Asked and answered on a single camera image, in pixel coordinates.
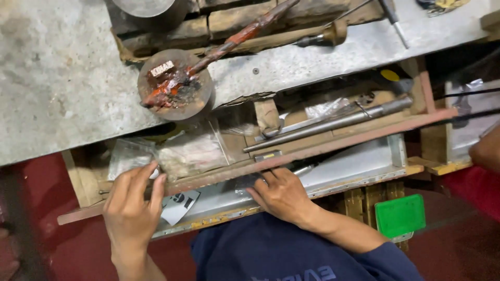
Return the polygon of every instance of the yellow label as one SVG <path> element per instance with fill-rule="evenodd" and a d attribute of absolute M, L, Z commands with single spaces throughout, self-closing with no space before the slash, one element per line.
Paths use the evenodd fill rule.
<path fill-rule="evenodd" d="M 380 74 L 382 74 L 382 76 L 385 79 L 392 81 L 392 82 L 398 82 L 400 80 L 399 75 L 397 75 L 396 72 L 389 70 L 389 69 L 384 69 L 384 70 L 380 71 Z"/>

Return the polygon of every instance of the person's left hand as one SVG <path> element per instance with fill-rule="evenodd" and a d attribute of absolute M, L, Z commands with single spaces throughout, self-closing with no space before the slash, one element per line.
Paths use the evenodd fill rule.
<path fill-rule="evenodd" d="M 104 204 L 104 221 L 111 240 L 111 260 L 119 269 L 142 266 L 147 258 L 148 243 L 155 232 L 162 212 L 166 174 L 153 184 L 151 200 L 144 200 L 144 191 L 158 162 L 122 173 L 114 181 Z"/>

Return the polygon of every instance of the hand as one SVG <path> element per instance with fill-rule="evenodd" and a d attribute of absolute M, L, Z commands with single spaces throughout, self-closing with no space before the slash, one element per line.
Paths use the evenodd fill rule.
<path fill-rule="evenodd" d="M 308 197 L 299 177 L 287 168 L 262 173 L 248 193 L 266 212 L 280 220 L 298 225 L 309 220 L 319 208 Z"/>
<path fill-rule="evenodd" d="M 166 174 L 153 184 L 150 201 L 144 201 L 144 191 L 158 163 L 122 173 L 114 181 L 104 204 L 104 221 L 111 240 L 111 260 L 120 274 L 121 269 L 143 270 L 147 261 L 148 243 L 155 232 L 162 212 Z"/>

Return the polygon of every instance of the black cable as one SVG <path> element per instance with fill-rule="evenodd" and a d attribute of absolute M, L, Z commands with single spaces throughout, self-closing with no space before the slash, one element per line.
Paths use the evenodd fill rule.
<path fill-rule="evenodd" d="M 500 92 L 500 88 L 445 94 L 443 96 L 436 98 L 435 101 L 442 100 L 444 98 L 464 97 L 464 96 L 486 94 L 486 93 L 493 93 L 493 92 Z"/>
<path fill-rule="evenodd" d="M 419 129 L 424 129 L 424 128 L 428 128 L 428 127 L 444 125 L 444 124 L 448 124 L 448 123 L 454 123 L 454 122 L 460 122 L 460 121 L 467 121 L 467 120 L 470 120 L 470 119 L 481 118 L 481 117 L 491 116 L 491 115 L 495 115 L 495 114 L 500 114 L 500 108 L 490 109 L 490 110 L 476 112 L 476 113 L 472 113 L 472 114 L 468 114 L 468 115 L 464 115 L 464 116 L 457 116 L 457 117 L 453 117 L 453 118 L 450 118 L 450 119 L 445 119 L 445 120 L 437 121 L 437 122 L 434 122 L 434 123 L 430 123 L 430 124 L 424 125 L 424 126 L 420 127 Z"/>

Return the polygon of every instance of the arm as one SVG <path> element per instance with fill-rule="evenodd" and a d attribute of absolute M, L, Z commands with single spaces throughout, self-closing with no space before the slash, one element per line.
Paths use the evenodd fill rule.
<path fill-rule="evenodd" d="M 156 161 L 121 174 L 104 204 L 104 221 L 111 240 L 111 261 L 120 281 L 166 281 L 147 253 L 160 220 L 166 175 L 156 178 L 150 201 L 144 201 Z"/>
<path fill-rule="evenodd" d="M 301 180 L 286 168 L 264 172 L 247 191 L 275 217 L 316 233 L 347 251 L 370 252 L 389 240 L 351 217 L 327 211 L 313 203 Z"/>
<path fill-rule="evenodd" d="M 474 164 L 500 174 L 500 125 L 474 144 L 469 155 Z"/>

